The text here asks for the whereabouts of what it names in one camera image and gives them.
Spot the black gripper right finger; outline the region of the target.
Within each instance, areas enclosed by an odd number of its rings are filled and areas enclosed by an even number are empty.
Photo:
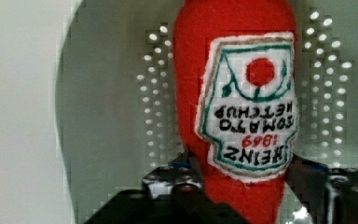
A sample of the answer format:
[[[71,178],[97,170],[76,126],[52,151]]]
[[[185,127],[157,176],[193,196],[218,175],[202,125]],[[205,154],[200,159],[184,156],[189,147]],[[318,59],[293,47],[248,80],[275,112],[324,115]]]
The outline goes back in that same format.
[[[294,155],[286,183],[314,224],[358,224],[358,169],[328,168]]]

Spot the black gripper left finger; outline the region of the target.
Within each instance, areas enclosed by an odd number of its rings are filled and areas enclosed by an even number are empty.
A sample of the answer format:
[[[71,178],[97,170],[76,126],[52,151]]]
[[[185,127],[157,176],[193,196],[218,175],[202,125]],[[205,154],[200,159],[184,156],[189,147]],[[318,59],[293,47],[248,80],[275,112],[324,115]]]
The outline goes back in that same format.
[[[151,171],[142,187],[159,215],[201,215],[205,207],[204,180],[192,152]]]

